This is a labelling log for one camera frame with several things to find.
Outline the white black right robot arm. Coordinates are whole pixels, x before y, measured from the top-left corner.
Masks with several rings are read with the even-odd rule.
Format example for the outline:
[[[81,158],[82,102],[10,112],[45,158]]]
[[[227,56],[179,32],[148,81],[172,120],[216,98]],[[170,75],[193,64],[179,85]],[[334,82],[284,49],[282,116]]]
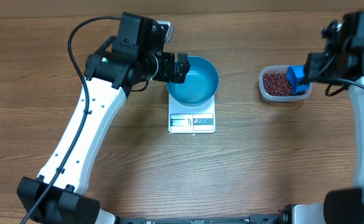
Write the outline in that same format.
[[[285,223],[364,223],[364,11],[345,14],[321,31],[324,52],[309,53],[303,66],[290,66],[287,79],[292,92],[308,89],[311,83],[338,85],[327,96],[347,90],[353,108],[356,136],[356,165],[350,189],[330,191],[323,202],[293,205],[284,214]]]

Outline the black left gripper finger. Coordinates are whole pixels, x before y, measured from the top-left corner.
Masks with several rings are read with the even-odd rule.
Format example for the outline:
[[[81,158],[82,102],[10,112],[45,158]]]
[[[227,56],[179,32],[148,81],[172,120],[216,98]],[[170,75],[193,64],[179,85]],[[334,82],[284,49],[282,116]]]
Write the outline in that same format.
[[[172,76],[172,82],[176,84],[184,83],[188,72],[188,70],[175,72]]]
[[[178,67],[187,67],[189,64],[189,61],[187,59],[187,54],[184,53],[178,53],[177,54],[177,61],[176,61],[176,65]]]

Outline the blue plastic scoop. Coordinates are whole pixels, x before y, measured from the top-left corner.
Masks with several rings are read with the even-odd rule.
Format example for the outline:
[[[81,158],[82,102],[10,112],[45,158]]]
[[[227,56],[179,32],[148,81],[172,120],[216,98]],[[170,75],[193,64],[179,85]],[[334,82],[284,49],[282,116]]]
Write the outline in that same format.
[[[299,84],[305,79],[303,65],[290,65],[286,72],[286,77],[291,84],[291,93],[293,95],[300,94],[309,89],[309,84]]]

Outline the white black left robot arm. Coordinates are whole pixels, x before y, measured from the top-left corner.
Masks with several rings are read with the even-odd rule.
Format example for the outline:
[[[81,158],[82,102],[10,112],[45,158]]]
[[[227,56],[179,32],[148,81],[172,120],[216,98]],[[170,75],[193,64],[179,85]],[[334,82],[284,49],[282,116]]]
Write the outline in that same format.
[[[107,223],[119,218],[88,198],[90,174],[106,132],[136,85],[151,80],[183,83],[186,54],[168,53],[169,21],[124,12],[119,30],[88,56],[78,104],[54,153],[36,178],[23,177],[17,195],[25,220],[37,223]]]

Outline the red adzuki beans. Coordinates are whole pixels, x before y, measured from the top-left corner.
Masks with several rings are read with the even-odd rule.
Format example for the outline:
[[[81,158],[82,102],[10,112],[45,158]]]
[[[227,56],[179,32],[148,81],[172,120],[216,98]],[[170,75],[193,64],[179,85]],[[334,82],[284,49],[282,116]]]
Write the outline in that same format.
[[[265,73],[263,75],[263,86],[267,94],[271,96],[296,96],[291,93],[291,84],[285,73]]]

